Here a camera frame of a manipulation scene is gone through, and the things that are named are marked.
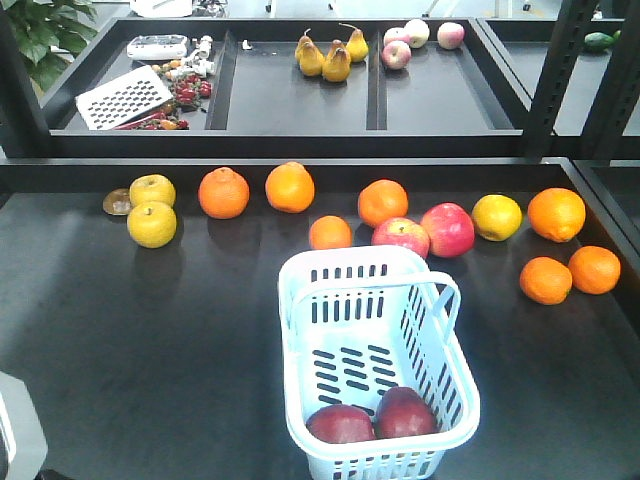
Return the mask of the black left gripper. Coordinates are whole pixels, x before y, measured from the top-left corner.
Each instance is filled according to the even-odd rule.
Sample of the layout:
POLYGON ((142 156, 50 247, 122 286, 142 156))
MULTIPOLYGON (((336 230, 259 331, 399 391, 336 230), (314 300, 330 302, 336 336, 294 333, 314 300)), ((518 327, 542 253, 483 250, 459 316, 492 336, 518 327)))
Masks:
POLYGON ((37 475, 48 452, 25 383, 1 373, 1 474, 37 475))

